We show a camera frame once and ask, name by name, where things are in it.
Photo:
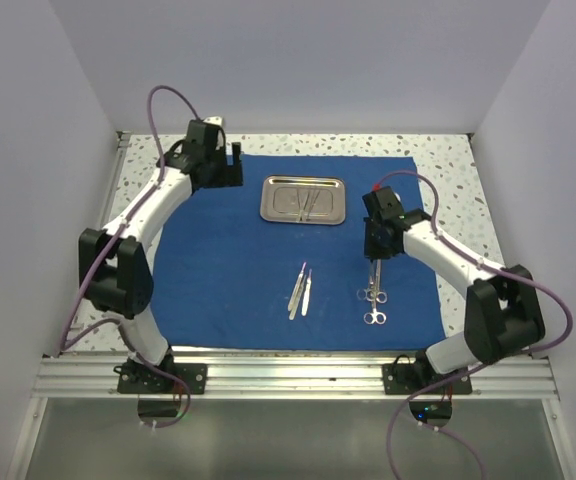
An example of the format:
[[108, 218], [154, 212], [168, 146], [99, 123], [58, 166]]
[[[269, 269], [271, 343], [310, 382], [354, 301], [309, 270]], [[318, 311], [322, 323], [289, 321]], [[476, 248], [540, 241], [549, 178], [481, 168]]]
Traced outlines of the steel surgical scissors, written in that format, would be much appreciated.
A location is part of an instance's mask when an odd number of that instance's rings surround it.
[[385, 313], [381, 312], [378, 309], [379, 303], [376, 302], [369, 302], [370, 303], [370, 311], [364, 315], [364, 322], [369, 325], [383, 325], [386, 320], [387, 316]]

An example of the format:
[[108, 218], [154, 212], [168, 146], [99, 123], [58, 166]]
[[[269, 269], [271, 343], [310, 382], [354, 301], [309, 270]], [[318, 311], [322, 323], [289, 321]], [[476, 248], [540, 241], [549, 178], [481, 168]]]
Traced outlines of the white handled scalpel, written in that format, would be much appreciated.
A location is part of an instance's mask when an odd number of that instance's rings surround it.
[[310, 292], [311, 292], [311, 284], [312, 284], [312, 270], [308, 271], [306, 279], [304, 281], [304, 288], [303, 288], [303, 295], [301, 301], [301, 316], [305, 317], [308, 312], [309, 302], [310, 302]]

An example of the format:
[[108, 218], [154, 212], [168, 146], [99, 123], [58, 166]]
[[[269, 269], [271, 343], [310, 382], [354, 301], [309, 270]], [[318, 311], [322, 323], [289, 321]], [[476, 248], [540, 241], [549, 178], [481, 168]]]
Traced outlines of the steel scalpel handle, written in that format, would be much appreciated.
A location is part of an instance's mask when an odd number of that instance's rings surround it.
[[297, 279], [296, 279], [292, 294], [291, 294], [290, 299], [289, 299], [287, 309], [289, 312], [289, 319], [290, 320], [293, 320], [296, 316], [296, 308], [298, 306], [298, 302], [299, 302], [299, 298], [300, 298], [300, 288], [301, 288], [303, 280], [304, 280], [306, 265], [307, 265], [306, 262], [304, 262], [302, 264], [300, 272], [297, 275]]

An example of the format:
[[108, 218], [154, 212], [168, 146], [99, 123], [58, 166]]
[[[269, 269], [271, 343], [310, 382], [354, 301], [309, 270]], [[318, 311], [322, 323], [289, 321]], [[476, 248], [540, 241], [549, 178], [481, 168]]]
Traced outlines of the steel forceps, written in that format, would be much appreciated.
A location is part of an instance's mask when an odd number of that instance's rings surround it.
[[296, 215], [296, 222], [301, 223], [303, 219], [303, 215], [305, 213], [306, 207], [308, 205], [308, 201], [310, 198], [311, 189], [305, 189], [303, 192], [298, 193], [298, 211]]

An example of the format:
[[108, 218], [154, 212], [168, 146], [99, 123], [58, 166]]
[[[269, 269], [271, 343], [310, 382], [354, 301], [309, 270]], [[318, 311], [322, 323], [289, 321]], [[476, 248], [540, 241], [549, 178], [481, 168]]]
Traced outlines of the blue surgical cloth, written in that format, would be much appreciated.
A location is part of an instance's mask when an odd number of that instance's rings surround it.
[[[427, 347], [444, 336], [435, 273], [405, 255], [383, 265], [387, 320], [369, 325], [362, 197], [385, 180], [407, 209], [421, 206], [409, 157], [247, 156], [244, 183], [205, 189], [166, 222], [156, 250], [151, 308], [175, 346], [236, 349], [385, 351]], [[336, 177], [346, 187], [346, 219], [338, 226], [270, 223], [260, 216], [271, 175]], [[288, 303], [306, 262], [296, 316]], [[304, 281], [312, 270], [307, 315]]]

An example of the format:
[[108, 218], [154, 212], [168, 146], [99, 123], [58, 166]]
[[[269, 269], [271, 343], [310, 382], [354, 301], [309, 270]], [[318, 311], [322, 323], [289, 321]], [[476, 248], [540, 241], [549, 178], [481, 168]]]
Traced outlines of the steel tweezers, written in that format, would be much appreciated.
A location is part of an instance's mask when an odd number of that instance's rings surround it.
[[312, 211], [314, 209], [314, 206], [318, 200], [320, 194], [320, 189], [314, 189], [312, 195], [309, 197], [310, 199], [310, 203], [308, 204], [307, 210], [306, 210], [306, 214], [304, 216], [304, 221], [308, 222], [310, 219], [310, 215], [312, 214]]

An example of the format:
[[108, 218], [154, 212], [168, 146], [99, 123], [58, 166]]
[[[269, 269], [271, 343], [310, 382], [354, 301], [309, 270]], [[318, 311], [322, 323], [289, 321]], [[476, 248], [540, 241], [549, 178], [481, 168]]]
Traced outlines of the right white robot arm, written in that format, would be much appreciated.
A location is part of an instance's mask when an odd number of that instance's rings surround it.
[[545, 336], [545, 325], [532, 278], [521, 265], [509, 269], [478, 265], [451, 250], [431, 216], [421, 209], [406, 212], [390, 187], [362, 197], [364, 256], [371, 261], [407, 255], [431, 268], [465, 300], [465, 319], [460, 332], [417, 352], [412, 363], [419, 389], [436, 392], [449, 374], [477, 362], [491, 365], [532, 346]]

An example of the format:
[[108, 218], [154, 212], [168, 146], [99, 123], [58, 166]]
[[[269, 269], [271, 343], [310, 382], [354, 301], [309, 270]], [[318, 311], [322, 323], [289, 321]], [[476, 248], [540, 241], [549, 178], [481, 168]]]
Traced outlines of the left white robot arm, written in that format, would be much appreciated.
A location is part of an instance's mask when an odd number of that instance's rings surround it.
[[243, 184], [241, 145], [227, 154], [224, 119], [192, 120], [186, 135], [163, 154], [163, 163], [112, 221], [86, 229], [79, 237], [79, 281], [82, 296], [118, 321], [122, 338], [136, 362], [140, 379], [153, 392], [169, 390], [175, 367], [164, 359], [168, 341], [151, 310], [154, 291], [147, 253], [169, 217], [200, 189]]

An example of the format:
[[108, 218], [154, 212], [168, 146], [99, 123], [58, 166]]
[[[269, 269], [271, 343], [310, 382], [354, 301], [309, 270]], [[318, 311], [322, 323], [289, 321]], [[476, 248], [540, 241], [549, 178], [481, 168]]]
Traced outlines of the steel instrument tray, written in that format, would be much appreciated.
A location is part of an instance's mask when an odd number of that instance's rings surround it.
[[346, 219], [346, 188], [344, 182], [334, 177], [309, 176], [268, 176], [262, 185], [260, 216], [273, 223], [295, 223], [298, 211], [298, 193], [305, 189], [319, 188], [320, 194], [308, 222], [312, 224], [336, 226]]

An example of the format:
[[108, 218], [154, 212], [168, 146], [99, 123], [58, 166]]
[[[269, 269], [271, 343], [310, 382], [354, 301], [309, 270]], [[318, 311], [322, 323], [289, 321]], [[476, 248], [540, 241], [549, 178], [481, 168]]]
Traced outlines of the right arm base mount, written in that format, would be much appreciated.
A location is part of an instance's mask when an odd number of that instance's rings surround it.
[[429, 394], [469, 395], [473, 393], [466, 369], [448, 374], [437, 373], [424, 352], [399, 353], [394, 360], [381, 365], [383, 390], [386, 395], [410, 395], [423, 388], [436, 385]]

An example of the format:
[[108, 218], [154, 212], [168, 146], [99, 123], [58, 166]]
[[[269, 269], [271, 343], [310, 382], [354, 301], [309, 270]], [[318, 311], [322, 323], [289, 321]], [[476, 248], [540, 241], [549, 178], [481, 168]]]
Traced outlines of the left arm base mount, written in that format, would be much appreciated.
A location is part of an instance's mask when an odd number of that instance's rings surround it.
[[171, 356], [154, 368], [128, 359], [113, 368], [118, 375], [120, 394], [201, 395], [205, 391], [208, 366], [203, 363], [178, 363]]

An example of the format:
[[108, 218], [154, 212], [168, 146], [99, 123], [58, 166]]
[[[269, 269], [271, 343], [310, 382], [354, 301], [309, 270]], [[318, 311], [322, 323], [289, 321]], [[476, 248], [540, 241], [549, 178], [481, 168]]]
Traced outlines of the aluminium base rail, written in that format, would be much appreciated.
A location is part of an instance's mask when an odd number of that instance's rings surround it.
[[[378, 400], [382, 368], [394, 353], [281, 353], [177, 348], [174, 359], [207, 367], [204, 399]], [[43, 398], [117, 396], [119, 352], [73, 353], [44, 359], [31, 393]], [[558, 396], [548, 360], [515, 357], [475, 373], [471, 400], [553, 400]]]

